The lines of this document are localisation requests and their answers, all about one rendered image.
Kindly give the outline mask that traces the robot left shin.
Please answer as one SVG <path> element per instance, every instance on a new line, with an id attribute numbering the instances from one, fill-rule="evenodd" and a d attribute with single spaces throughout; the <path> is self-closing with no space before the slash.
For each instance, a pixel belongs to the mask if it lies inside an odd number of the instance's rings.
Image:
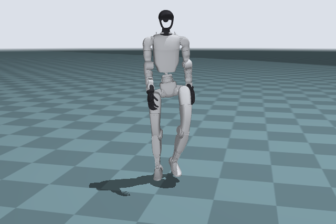
<path id="1" fill-rule="evenodd" d="M 183 137 L 179 137 L 178 134 L 176 135 L 174 143 L 174 153 L 172 156 L 172 163 L 174 163 L 174 160 L 175 162 L 177 162 L 181 153 L 184 151 L 188 141 L 189 133 L 190 132 L 188 132 L 188 134 L 185 134 Z"/>

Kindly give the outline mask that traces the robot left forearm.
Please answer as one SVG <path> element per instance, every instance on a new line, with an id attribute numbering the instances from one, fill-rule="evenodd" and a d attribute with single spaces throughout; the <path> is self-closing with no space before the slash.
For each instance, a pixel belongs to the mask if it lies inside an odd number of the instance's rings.
<path id="1" fill-rule="evenodd" d="M 191 87 L 192 87 L 192 85 L 193 85 L 193 83 L 192 83 L 192 67 L 188 68 L 188 69 L 184 69 L 184 73 L 185 73 L 185 82 L 186 82 L 185 86 L 187 84 L 190 84 Z"/>

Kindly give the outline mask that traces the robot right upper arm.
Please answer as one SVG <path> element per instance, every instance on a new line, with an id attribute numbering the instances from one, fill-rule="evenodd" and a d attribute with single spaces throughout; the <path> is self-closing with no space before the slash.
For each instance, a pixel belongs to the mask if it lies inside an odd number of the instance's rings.
<path id="1" fill-rule="evenodd" d="M 152 58 L 152 48 L 154 36 L 146 37 L 143 41 L 143 57 L 146 62 L 146 69 L 152 70 L 154 68 L 154 62 L 151 61 Z"/>

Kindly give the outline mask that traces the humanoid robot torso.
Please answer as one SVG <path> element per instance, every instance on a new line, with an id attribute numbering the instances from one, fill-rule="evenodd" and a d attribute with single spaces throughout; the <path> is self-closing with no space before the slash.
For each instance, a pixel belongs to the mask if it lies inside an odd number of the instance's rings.
<path id="1" fill-rule="evenodd" d="M 180 38 L 177 34 L 169 32 L 169 36 L 163 36 L 164 32 L 154 35 L 153 61 L 158 72 L 164 72 L 160 82 L 162 98 L 177 96 L 177 84 L 173 81 L 172 74 L 179 64 Z"/>

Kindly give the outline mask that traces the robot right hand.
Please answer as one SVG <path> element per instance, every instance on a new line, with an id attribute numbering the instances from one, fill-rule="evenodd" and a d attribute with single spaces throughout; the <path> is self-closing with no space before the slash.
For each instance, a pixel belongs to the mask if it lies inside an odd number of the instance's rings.
<path id="1" fill-rule="evenodd" d="M 148 94 L 148 107 L 151 109 L 151 110 L 157 110 L 157 108 L 159 106 L 157 106 L 155 103 L 154 103 L 154 99 L 156 101 L 158 101 L 158 99 L 154 96 L 154 86 L 153 85 L 150 85 L 150 89 L 146 92 Z M 155 108 L 157 107 L 157 108 Z"/>

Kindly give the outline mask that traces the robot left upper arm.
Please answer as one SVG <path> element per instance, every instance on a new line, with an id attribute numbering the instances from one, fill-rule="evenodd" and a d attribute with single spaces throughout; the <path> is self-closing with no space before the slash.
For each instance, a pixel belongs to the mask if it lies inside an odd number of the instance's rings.
<path id="1" fill-rule="evenodd" d="M 181 48 L 182 57 L 183 57 L 182 67 L 184 69 L 191 68 L 192 62 L 190 60 L 190 42 L 184 36 L 179 36 L 179 38 L 180 38 L 180 45 L 182 46 Z"/>

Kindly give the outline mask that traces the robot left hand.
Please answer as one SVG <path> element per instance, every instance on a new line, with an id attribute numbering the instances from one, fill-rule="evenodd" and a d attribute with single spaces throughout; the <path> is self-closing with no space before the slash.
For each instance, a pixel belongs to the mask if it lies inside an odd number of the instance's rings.
<path id="1" fill-rule="evenodd" d="M 190 89 L 190 92 L 191 92 L 191 105 L 193 105 L 193 103 L 195 102 L 195 93 L 194 93 L 194 90 L 193 90 L 193 86 L 191 87 L 190 84 L 187 84 L 186 85 L 189 89 Z"/>

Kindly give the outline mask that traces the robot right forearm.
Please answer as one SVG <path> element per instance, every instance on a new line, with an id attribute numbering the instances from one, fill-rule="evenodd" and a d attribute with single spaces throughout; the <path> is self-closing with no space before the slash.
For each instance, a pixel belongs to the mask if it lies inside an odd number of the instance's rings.
<path id="1" fill-rule="evenodd" d="M 144 63 L 144 75 L 145 75 L 146 91 L 148 91 L 150 89 L 150 85 L 153 85 L 154 82 L 153 82 L 153 71 L 146 69 L 146 62 Z"/>

